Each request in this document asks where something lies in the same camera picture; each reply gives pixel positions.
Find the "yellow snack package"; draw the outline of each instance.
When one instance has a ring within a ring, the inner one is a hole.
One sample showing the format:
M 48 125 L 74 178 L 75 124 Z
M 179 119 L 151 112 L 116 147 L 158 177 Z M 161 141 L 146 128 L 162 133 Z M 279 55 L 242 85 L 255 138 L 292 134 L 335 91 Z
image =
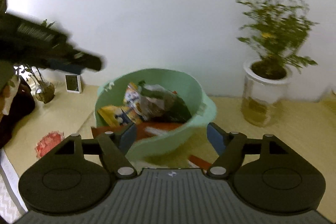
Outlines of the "yellow snack package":
M 118 127 L 120 125 L 127 125 L 130 122 L 135 124 L 142 123 L 143 120 L 135 110 L 128 106 L 114 106 L 108 105 L 97 110 L 99 115 L 110 127 Z

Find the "yellow flower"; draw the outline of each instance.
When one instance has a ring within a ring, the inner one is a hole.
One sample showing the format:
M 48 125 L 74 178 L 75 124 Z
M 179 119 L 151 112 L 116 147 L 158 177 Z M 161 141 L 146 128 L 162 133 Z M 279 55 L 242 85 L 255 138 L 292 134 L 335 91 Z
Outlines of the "yellow flower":
M 274 35 L 272 35 L 272 34 L 270 34 L 270 33 L 268 33 L 268 32 L 263 32 L 263 33 L 261 34 L 261 36 L 262 36 L 263 38 L 275 38 Z

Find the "green leaves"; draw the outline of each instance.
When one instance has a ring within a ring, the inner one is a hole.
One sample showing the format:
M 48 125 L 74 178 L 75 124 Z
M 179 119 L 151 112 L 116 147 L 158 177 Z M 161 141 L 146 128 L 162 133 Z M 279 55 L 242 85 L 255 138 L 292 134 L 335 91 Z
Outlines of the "green leaves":
M 272 57 L 278 66 L 292 65 L 298 69 L 317 63 L 309 57 L 296 55 L 308 38 L 311 27 L 316 25 L 307 19 L 309 6 L 306 0 L 236 0 L 249 9 L 243 14 L 254 22 L 244 24 L 240 30 L 253 31 L 249 37 L 238 37 L 262 57 Z
M 248 37 L 237 37 L 237 39 L 244 43 L 249 43 L 250 39 Z

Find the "logo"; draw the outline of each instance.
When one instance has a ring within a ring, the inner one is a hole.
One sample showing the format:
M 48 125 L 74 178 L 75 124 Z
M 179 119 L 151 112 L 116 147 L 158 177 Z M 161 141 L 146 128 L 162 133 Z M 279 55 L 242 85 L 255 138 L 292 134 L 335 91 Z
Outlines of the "logo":
M 170 172 L 168 173 L 168 175 L 169 175 L 169 176 L 171 176 L 171 177 L 174 177 L 174 176 L 176 176 L 176 175 L 177 175 L 177 173 L 176 173 L 176 172 L 174 172 L 174 171 L 170 171 Z

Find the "red flower decoration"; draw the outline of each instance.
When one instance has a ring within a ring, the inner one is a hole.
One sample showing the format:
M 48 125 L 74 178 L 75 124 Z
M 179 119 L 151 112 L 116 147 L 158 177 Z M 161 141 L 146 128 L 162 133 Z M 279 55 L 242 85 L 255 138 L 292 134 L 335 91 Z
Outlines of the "red flower decoration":
M 46 153 L 64 140 L 64 132 L 51 131 L 44 136 L 35 147 L 36 157 L 42 158 Z

